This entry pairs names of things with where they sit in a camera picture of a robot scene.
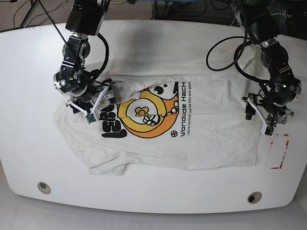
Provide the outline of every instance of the graphic print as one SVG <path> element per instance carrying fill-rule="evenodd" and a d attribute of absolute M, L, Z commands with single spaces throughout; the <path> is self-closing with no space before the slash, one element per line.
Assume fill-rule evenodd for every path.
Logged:
<path fill-rule="evenodd" d="M 133 135 L 154 138 L 168 131 L 178 116 L 178 82 L 141 91 L 138 100 L 118 104 L 118 118 Z"/>

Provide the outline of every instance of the round hole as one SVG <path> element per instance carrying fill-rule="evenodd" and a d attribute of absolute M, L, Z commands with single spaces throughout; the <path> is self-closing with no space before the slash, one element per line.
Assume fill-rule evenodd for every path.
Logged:
<path fill-rule="evenodd" d="M 248 202 L 250 204 L 256 204 L 260 201 L 261 198 L 262 198 L 261 192 L 254 192 L 248 196 Z"/>
<path fill-rule="evenodd" d="M 43 194 L 51 193 L 51 189 L 49 185 L 44 182 L 39 182 L 37 187 L 38 187 L 38 190 L 41 191 Z"/>

